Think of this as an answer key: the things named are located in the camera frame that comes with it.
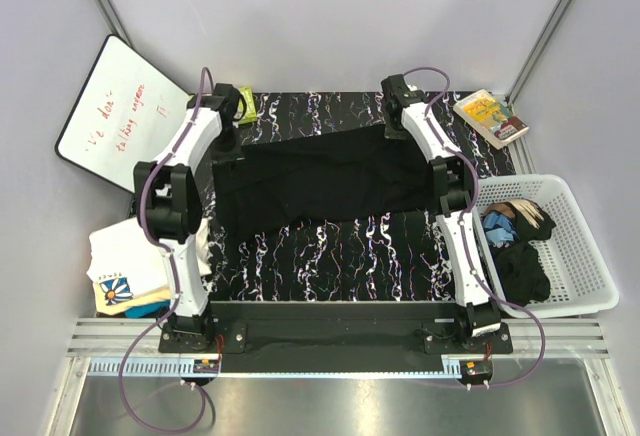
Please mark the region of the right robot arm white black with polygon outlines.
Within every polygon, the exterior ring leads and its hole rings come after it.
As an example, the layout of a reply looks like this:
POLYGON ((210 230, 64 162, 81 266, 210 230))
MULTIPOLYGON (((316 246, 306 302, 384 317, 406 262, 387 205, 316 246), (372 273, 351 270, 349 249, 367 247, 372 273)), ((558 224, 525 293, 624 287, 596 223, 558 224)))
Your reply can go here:
POLYGON ((381 89, 391 130, 411 136, 426 161, 428 213, 444 236, 454 276, 453 338, 463 351, 476 352, 501 326, 474 231, 477 172, 439 125, 435 101, 424 91, 408 85, 403 74, 383 79, 381 89))

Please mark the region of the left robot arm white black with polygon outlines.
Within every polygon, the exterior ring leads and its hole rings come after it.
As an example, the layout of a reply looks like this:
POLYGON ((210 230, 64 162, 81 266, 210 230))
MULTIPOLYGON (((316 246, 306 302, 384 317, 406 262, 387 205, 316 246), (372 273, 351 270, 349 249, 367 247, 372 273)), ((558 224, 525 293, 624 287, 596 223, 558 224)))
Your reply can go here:
POLYGON ((227 83, 192 97, 166 147, 133 170, 138 223, 164 258, 171 292, 170 309, 159 320, 162 338, 196 352, 214 344, 216 328, 198 266, 203 207, 194 173, 208 154, 216 164, 243 158, 235 123, 238 110, 245 108, 239 89, 227 83))

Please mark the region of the black t-shirt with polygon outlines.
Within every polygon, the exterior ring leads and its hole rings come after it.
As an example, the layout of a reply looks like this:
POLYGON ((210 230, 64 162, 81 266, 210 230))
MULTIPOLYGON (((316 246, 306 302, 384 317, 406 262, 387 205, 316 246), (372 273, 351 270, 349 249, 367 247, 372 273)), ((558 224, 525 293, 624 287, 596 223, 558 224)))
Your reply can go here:
POLYGON ((331 222, 424 209, 432 185, 413 140, 382 125, 248 145, 212 169, 215 214, 243 242, 303 219, 331 222))

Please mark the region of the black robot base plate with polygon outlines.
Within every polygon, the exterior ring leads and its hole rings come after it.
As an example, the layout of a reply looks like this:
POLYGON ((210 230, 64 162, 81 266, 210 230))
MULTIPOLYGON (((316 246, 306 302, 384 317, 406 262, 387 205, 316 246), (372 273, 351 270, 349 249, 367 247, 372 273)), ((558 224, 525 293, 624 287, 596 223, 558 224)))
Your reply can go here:
POLYGON ((446 302, 212 302, 204 321, 171 318, 162 353, 222 353, 226 373, 346 377, 421 374, 442 357, 509 355, 508 326, 474 337, 466 311, 446 302))

